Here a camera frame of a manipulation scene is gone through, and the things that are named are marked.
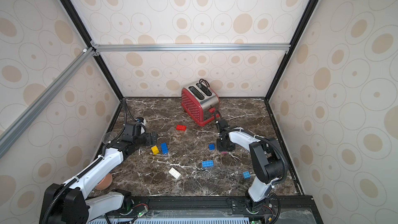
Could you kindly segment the dark blue long lego brick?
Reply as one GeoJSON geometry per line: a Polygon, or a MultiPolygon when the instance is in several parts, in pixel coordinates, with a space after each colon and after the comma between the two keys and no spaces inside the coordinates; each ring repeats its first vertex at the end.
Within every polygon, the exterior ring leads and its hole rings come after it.
{"type": "Polygon", "coordinates": [[[169,153],[167,143],[161,143],[161,150],[164,155],[169,153]]]}

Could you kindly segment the teal small lego brick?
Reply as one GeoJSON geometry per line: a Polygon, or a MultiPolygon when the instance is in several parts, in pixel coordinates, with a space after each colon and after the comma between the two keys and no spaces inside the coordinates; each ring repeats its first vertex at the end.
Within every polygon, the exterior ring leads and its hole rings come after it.
{"type": "Polygon", "coordinates": [[[244,178],[244,179],[249,179],[249,178],[251,178],[250,172],[249,172],[249,171],[244,171],[244,172],[243,172],[243,178],[244,178]]]}

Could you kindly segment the yellow lego brick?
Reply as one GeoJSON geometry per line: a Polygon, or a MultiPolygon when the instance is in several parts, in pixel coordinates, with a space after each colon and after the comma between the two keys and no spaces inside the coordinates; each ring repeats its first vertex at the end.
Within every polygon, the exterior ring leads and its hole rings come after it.
{"type": "Polygon", "coordinates": [[[159,153],[159,149],[158,149],[158,147],[157,147],[156,145],[155,145],[155,146],[152,146],[152,147],[151,147],[151,150],[152,150],[152,152],[153,152],[154,155],[156,155],[156,154],[159,153]]]}

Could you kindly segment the white lego brick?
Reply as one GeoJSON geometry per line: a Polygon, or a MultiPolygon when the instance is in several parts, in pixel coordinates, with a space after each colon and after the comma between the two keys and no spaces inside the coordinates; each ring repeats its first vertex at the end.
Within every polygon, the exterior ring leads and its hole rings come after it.
{"type": "Polygon", "coordinates": [[[171,169],[169,170],[169,173],[170,173],[175,179],[178,179],[178,178],[180,178],[180,176],[181,176],[181,174],[180,174],[176,169],[174,169],[174,168],[171,168],[171,169]]]}

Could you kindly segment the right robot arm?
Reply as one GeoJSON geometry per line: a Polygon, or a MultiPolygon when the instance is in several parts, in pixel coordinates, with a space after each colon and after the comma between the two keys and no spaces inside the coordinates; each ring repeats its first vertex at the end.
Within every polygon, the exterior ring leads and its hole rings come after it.
{"type": "Polygon", "coordinates": [[[275,185],[287,178],[287,161],[275,138],[265,138],[242,127],[232,127],[224,119],[215,121],[219,151],[233,151],[236,145],[250,152],[255,179],[247,191],[246,206],[257,212],[275,185]]]}

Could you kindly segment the red lego brick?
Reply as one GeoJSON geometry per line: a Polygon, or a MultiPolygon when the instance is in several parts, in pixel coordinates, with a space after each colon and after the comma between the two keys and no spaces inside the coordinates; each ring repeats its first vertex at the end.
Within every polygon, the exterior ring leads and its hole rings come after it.
{"type": "Polygon", "coordinates": [[[178,124],[177,126],[176,126],[176,130],[179,130],[179,131],[186,131],[186,126],[185,125],[181,125],[181,124],[178,124]]]}

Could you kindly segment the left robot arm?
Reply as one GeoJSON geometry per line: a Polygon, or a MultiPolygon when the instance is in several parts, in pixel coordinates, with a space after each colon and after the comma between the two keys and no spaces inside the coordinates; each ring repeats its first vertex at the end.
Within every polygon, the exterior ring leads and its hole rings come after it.
{"type": "Polygon", "coordinates": [[[143,118],[125,124],[121,134],[109,141],[92,163],[64,183],[52,184],[46,189],[39,222],[87,224],[109,212],[131,213],[135,203],[128,191],[114,190],[92,199],[88,196],[111,170],[140,147],[156,145],[157,140],[156,132],[146,131],[143,118]]]}

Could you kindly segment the light blue long lego brick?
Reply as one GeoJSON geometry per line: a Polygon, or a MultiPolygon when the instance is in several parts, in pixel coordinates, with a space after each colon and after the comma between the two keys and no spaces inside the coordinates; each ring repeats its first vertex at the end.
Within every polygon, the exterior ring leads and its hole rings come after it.
{"type": "Polygon", "coordinates": [[[214,162],[212,160],[202,161],[202,168],[212,168],[214,162]]]}

